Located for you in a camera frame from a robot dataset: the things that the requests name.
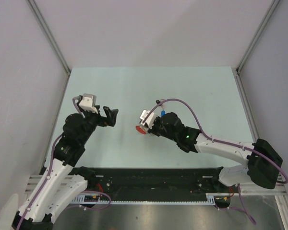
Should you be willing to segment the red handled metal keyring holder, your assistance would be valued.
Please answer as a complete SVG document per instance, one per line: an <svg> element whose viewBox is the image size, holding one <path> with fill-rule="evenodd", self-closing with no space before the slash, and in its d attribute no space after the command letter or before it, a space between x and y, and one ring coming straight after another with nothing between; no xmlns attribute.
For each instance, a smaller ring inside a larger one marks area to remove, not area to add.
<svg viewBox="0 0 288 230"><path fill-rule="evenodd" d="M145 126L145 125L142 125L142 124L139 124L139 125L136 125L135 126L135 129L143 134L143 135L151 135L153 136L154 134L152 133L152 130L148 127L148 126Z"/></svg>

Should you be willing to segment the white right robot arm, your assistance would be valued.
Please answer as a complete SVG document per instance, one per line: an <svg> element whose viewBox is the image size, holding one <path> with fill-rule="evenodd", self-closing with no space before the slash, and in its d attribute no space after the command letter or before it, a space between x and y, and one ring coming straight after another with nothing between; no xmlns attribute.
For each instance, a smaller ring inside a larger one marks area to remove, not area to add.
<svg viewBox="0 0 288 230"><path fill-rule="evenodd" d="M209 153L239 163L235 167L221 167L219 175L212 179L212 188L224 192L229 186L245 182L274 189L282 158L264 139L255 143L236 142L207 138L199 129L185 126L171 112L159 117L151 114L145 122L148 132L174 141L184 152Z"/></svg>

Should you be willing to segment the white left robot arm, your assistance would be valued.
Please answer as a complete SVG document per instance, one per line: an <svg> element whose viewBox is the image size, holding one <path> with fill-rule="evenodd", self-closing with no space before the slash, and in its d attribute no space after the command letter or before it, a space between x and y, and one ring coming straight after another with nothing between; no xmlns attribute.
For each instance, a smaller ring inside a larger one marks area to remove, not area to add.
<svg viewBox="0 0 288 230"><path fill-rule="evenodd" d="M56 218L81 192L95 189L98 180L94 170L80 167L68 184L59 189L65 177L74 169L85 152L85 144L97 127L113 127L118 109L104 106L80 109L65 119L63 132L53 143L50 162L42 178L22 206L17 210L12 228L15 230L50 230Z"/></svg>

